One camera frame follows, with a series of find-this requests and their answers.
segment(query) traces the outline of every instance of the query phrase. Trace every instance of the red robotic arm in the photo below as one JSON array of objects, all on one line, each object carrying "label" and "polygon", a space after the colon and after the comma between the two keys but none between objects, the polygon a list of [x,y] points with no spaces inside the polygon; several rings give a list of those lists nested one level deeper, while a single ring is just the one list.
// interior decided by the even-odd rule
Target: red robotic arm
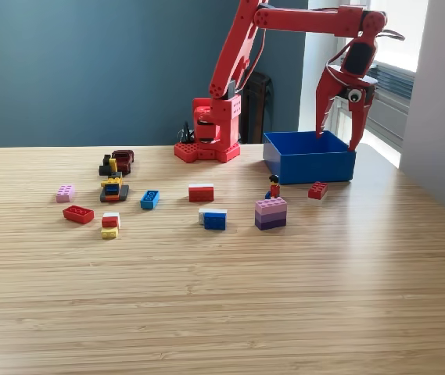
[{"label": "red robotic arm", "polygon": [[[265,30],[288,30],[334,34],[354,38],[337,56],[327,63],[317,89],[317,135],[321,136],[325,120],[335,96],[346,98],[353,112],[354,150],[364,131],[368,110],[375,95],[375,83],[365,74],[374,59],[375,38],[386,25],[383,12],[366,11],[359,6],[334,9],[280,9],[267,0],[241,0],[234,23],[224,44],[210,82],[210,96],[194,99],[193,116],[195,143],[175,145],[175,155],[186,162],[196,159],[218,159],[222,162],[239,155],[238,133],[242,90],[264,47]],[[264,29],[262,46],[253,65],[249,54],[257,29]],[[342,66],[330,66],[349,49]]]}]

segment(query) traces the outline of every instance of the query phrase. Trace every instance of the blue box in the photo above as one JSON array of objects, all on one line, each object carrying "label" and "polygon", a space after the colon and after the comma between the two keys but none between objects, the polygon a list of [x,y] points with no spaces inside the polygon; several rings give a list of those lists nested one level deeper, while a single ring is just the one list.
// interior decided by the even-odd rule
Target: blue box
[{"label": "blue box", "polygon": [[154,209],[160,200],[160,192],[157,190],[148,190],[141,199],[141,208]]},{"label": "blue box", "polygon": [[264,160],[280,184],[350,181],[356,152],[329,131],[264,133]]},{"label": "blue box", "polygon": [[225,213],[205,212],[205,229],[225,230]]}]

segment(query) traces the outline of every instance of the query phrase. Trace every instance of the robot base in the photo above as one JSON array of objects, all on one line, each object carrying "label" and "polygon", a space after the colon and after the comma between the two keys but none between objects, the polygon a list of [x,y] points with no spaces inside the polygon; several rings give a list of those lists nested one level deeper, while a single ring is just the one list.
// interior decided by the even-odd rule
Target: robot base
[{"label": "robot base", "polygon": [[176,143],[174,146],[174,154],[187,163],[192,163],[196,160],[218,160],[221,163],[227,163],[238,156],[240,152],[239,143],[234,144],[223,152],[201,149],[197,143]]}]

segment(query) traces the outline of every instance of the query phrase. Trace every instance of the lego car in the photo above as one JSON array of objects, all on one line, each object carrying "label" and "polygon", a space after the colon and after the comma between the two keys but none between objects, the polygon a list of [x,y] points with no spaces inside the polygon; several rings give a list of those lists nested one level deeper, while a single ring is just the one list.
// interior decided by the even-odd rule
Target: lego car
[{"label": "lego car", "polygon": [[116,159],[118,172],[129,174],[131,172],[131,164],[134,162],[134,152],[132,150],[116,150],[111,155],[112,159]]}]

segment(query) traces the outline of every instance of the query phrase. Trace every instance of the white wall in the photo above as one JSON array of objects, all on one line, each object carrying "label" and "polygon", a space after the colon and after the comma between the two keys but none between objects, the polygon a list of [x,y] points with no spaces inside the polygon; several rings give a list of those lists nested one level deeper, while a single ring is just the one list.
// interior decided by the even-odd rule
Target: white wall
[{"label": "white wall", "polygon": [[[309,0],[308,9],[338,7],[343,0]],[[316,129],[316,87],[325,64],[338,52],[338,38],[330,34],[306,33],[300,95],[299,131]]]},{"label": "white wall", "polygon": [[400,168],[445,204],[445,1],[429,0]]}]

